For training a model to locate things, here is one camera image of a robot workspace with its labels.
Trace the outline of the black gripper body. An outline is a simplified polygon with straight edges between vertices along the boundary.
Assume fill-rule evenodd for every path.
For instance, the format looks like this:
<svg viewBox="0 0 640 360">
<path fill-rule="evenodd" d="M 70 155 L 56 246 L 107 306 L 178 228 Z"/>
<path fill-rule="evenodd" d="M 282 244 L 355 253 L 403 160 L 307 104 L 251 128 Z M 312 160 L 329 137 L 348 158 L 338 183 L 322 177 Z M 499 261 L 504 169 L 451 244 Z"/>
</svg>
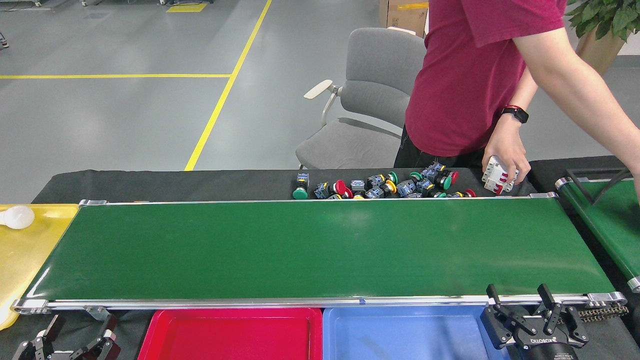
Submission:
<svg viewBox="0 0 640 360">
<path fill-rule="evenodd" d="M 516 333 L 514 340 L 523 360 L 577 360 L 575 349 L 581 347 L 580 341 L 566 335 L 540 337 Z"/>
</svg>

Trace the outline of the person's left hand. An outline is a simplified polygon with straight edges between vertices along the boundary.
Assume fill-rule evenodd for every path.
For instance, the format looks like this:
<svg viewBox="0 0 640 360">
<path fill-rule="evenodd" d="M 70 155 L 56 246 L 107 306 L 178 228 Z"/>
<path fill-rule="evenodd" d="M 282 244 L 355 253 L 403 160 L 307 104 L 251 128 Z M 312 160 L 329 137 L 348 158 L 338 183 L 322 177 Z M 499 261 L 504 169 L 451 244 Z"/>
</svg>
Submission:
<svg viewBox="0 0 640 360">
<path fill-rule="evenodd" d="M 521 123 L 512 114 L 503 114 L 498 119 L 487 142 L 482 157 L 482 170 L 485 171 L 490 157 L 496 156 L 507 173 L 506 182 L 521 184 L 531 170 L 526 157 L 526 149 L 521 141 Z"/>
</svg>

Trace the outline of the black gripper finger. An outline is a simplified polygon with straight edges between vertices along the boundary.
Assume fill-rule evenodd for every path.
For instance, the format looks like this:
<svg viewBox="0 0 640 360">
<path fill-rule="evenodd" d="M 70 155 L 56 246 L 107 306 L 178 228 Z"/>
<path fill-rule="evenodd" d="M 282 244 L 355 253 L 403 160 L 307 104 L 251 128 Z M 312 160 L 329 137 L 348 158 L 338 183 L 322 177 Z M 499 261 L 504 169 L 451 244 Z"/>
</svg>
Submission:
<svg viewBox="0 0 640 360">
<path fill-rule="evenodd" d="M 537 335 L 542 343 L 557 342 L 572 347 L 583 347 L 590 337 L 580 319 L 578 310 L 572 305 L 562 305 L 556 301 L 546 284 L 537 288 L 542 304 L 535 311 L 542 317 L 542 330 Z"/>
<path fill-rule="evenodd" d="M 65 324 L 66 319 L 56 314 L 48 328 L 39 332 L 33 340 L 21 342 L 13 355 L 13 360 L 53 360 L 53 343 Z"/>
<path fill-rule="evenodd" d="M 70 354 L 71 360 L 116 360 L 121 353 L 121 347 L 115 342 L 114 329 L 118 319 L 114 315 L 107 315 L 98 337 L 94 337 L 87 346 Z"/>
<path fill-rule="evenodd" d="M 493 284 L 487 285 L 487 296 L 494 300 L 481 314 L 481 321 L 494 348 L 502 349 L 511 341 L 514 342 L 515 331 L 520 329 L 530 336 L 538 334 L 532 320 L 525 319 L 530 312 L 519 304 L 504 305 L 499 300 L 498 292 Z"/>
</svg>

